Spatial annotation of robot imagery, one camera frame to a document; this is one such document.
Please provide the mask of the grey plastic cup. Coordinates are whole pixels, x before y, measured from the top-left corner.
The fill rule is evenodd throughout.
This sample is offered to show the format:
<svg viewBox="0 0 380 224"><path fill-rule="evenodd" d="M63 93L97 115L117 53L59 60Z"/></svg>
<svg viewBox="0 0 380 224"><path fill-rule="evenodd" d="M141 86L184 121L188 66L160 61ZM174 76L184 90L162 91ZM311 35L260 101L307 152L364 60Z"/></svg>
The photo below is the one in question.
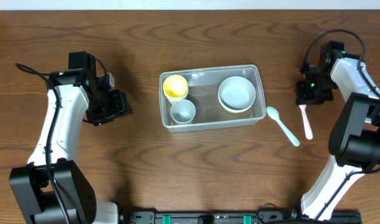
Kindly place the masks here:
<svg viewBox="0 0 380 224"><path fill-rule="evenodd" d="M179 100L172 105L170 112L176 124L191 124L196 115L196 107L189 100Z"/></svg>

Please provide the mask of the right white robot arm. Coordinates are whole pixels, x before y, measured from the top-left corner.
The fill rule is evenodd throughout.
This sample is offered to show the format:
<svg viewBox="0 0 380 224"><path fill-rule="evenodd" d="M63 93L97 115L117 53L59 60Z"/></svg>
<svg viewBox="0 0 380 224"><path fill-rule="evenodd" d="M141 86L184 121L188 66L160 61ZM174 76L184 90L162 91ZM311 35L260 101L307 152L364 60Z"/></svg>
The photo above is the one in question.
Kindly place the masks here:
<svg viewBox="0 0 380 224"><path fill-rule="evenodd" d="M300 71L297 105L331 101L334 89L346 102L329 137L328 162L300 201L303 218L326 221L359 178L380 171L380 90L360 55L332 44L322 46L317 66L305 62Z"/></svg>

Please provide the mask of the grey plastic bowl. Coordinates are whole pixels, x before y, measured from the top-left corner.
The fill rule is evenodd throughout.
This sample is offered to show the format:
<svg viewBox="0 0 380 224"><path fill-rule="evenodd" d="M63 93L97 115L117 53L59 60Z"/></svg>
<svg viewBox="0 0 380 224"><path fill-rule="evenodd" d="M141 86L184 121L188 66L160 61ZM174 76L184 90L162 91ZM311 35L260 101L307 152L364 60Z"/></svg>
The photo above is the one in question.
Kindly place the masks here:
<svg viewBox="0 0 380 224"><path fill-rule="evenodd" d="M253 105L256 99L256 89L248 79L234 76L226 78L219 86L218 100L229 108L240 110Z"/></svg>

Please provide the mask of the yellow plastic cup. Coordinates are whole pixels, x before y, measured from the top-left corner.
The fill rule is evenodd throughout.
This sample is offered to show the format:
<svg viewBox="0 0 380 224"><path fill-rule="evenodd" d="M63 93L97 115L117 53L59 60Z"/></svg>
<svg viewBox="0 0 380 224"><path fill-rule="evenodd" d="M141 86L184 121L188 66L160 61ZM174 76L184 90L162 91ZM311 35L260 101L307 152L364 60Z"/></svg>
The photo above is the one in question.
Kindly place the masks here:
<svg viewBox="0 0 380 224"><path fill-rule="evenodd" d="M188 95L187 80L180 75L169 76L163 83L163 93L171 104L186 99Z"/></svg>

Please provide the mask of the white plastic bowl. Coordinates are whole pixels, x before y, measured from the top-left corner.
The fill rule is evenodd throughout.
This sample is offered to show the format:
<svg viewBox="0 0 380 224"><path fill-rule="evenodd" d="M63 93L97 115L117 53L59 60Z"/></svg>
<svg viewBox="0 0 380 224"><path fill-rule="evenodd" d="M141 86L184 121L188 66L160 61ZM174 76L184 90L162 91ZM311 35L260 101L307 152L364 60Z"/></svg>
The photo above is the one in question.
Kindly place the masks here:
<svg viewBox="0 0 380 224"><path fill-rule="evenodd" d="M246 107L246 108L244 108L244 109L235 110L235 109L229 108L229 107L228 107L223 101L221 101L221 100L219 100L219 103L221 104L221 106L222 106L226 111L228 111L228 112L230 112L230 113L234 113L234 114L236 114L236 113L243 113L243 112L247 111L248 109L250 109L251 106L252 106L252 105L250 105L250 106L248 106L248 107Z"/></svg>

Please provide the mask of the pink plastic fork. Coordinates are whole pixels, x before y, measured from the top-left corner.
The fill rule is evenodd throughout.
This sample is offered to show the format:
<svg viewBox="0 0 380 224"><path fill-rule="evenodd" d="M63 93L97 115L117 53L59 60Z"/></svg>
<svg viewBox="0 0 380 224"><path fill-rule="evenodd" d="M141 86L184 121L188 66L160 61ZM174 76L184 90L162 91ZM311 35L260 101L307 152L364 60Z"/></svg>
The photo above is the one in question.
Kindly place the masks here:
<svg viewBox="0 0 380 224"><path fill-rule="evenodd" d="M312 140L313 139L313 132L311 130L310 122L309 122L308 116L306 114L306 105L299 105L299 108L300 108L301 114L302 114L303 127L304 127L304 131L305 131L305 137L308 140Z"/></svg>

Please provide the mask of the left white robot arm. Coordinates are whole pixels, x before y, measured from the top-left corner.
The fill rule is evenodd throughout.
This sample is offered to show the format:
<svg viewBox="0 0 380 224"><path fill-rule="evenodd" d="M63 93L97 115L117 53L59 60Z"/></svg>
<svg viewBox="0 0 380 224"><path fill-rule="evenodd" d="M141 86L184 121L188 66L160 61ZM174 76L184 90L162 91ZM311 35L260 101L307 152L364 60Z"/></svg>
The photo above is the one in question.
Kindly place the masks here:
<svg viewBox="0 0 380 224"><path fill-rule="evenodd" d="M127 223L117 203L98 200L77 165L78 140L94 93L120 95L110 73L84 68L50 74L18 69L46 83L48 107L42 132L26 166L13 168L9 184L26 223Z"/></svg>

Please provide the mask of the mint green plastic spoon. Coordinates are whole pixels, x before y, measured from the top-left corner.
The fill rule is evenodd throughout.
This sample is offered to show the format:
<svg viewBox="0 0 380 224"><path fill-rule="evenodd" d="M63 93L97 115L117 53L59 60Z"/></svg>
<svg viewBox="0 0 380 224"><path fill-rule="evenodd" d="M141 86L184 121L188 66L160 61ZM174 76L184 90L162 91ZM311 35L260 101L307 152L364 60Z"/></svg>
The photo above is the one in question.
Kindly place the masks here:
<svg viewBox="0 0 380 224"><path fill-rule="evenodd" d="M300 141L298 138L284 125L282 120L280 119L280 113L277 109L275 109L272 106L266 107L266 112L270 118L275 120L277 124L281 127L282 131L285 133L287 138L290 140L290 142L295 146L298 147L300 145Z"/></svg>

